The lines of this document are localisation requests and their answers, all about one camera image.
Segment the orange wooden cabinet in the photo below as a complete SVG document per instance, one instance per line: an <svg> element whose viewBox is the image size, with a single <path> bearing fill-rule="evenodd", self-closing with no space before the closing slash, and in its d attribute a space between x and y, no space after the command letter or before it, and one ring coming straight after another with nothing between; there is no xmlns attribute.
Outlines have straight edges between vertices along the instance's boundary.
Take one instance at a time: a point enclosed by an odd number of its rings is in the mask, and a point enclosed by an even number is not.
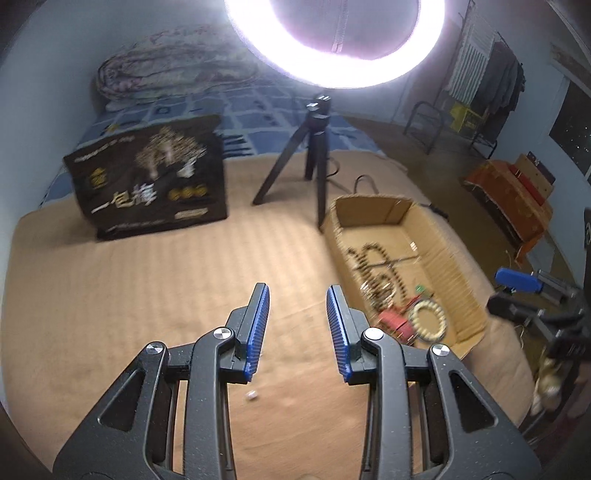
<svg viewBox="0 0 591 480"><path fill-rule="evenodd" d="M515 261L522 263L526 255L547 233L553 210L548 201L538 202L533 184L518 169L503 160L486 160L463 180L473 191L482 192L501 213L511 232L517 237Z"/></svg>

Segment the cardboard box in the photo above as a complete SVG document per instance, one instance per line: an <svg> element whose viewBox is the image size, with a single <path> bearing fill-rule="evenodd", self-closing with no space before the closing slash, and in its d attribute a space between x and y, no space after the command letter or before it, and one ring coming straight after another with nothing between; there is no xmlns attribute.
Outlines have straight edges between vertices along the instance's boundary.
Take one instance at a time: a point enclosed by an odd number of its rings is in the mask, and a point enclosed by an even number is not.
<svg viewBox="0 0 591 480"><path fill-rule="evenodd" d="M407 307L416 333L410 346L442 342L466 358L484 338L488 315L476 284L428 207L404 197L341 196L332 201L324 233L346 300L370 326L381 328L383 310ZM417 295L419 284L434 296Z"/></svg>

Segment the black printed gift bag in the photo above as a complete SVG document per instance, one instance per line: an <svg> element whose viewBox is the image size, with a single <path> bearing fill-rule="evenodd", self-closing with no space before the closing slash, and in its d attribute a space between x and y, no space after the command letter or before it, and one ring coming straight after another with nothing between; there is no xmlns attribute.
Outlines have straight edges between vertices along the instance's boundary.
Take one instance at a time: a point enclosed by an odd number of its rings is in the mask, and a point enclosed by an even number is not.
<svg viewBox="0 0 591 480"><path fill-rule="evenodd" d="M110 136L63 159L86 220L101 240L228 217L221 116L154 124Z"/></svg>

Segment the black metal chair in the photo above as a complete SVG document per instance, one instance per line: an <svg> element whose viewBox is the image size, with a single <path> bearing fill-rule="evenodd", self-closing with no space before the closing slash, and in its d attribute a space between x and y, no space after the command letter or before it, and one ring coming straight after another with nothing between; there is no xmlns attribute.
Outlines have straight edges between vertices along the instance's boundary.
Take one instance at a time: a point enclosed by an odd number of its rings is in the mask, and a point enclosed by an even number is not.
<svg viewBox="0 0 591 480"><path fill-rule="evenodd" d="M417 140L426 155L430 155L443 140L461 140L469 150L491 159L498 141L488 140L482 133L484 119L469 107L455 102L450 110L429 101L419 101L413 107L403 134Z"/></svg>

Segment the black tripod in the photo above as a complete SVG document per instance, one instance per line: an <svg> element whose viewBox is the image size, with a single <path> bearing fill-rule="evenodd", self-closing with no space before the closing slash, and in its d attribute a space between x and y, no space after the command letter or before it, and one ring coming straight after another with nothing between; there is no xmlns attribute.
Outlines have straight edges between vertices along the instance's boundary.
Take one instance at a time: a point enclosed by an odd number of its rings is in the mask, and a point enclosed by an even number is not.
<svg viewBox="0 0 591 480"><path fill-rule="evenodd" d="M314 174L317 174L317 225L318 228L322 227L328 199L329 137L327 130L329 119L331 119L331 105L332 98L328 94L317 95L308 103L303 124L287 141L286 147L281 151L269 175L266 176L253 198L253 205L263 204L266 194L280 177L280 173L283 172L290 158L294 156L297 147L304 142L304 139L307 139L308 151L304 165L304 179L311 181Z"/></svg>

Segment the hanging clothes rack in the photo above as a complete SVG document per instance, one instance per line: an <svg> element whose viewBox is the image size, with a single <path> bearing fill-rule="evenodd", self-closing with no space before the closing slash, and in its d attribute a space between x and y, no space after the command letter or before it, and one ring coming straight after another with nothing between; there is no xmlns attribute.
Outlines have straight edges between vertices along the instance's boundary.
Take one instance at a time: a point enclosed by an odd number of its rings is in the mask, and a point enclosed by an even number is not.
<svg viewBox="0 0 591 480"><path fill-rule="evenodd" d="M525 84L523 63L470 1L443 91L466 107L495 115L517 108Z"/></svg>

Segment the blue patterned bed sheet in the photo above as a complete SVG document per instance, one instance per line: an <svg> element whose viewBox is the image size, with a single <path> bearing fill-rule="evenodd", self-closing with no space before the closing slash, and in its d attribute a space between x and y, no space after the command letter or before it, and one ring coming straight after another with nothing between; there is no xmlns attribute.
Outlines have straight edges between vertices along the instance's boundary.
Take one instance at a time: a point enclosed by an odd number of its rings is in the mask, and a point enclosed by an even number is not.
<svg viewBox="0 0 591 480"><path fill-rule="evenodd" d="M263 76L239 88L163 97L105 111L87 129L78 146L151 125L218 114L221 125L217 132L223 139L226 158L278 154L304 123L305 106L310 100L311 95L301 93L294 81Z"/></svg>

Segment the folded floral quilt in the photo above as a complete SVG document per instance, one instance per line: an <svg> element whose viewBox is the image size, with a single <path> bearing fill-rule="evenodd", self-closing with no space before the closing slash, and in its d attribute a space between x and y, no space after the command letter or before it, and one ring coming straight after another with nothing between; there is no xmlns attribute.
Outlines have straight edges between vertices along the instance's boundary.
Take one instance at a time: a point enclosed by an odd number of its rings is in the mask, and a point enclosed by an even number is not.
<svg viewBox="0 0 591 480"><path fill-rule="evenodd" d="M120 50L98 68L110 101L144 101L249 83L262 64L228 24L177 27Z"/></svg>

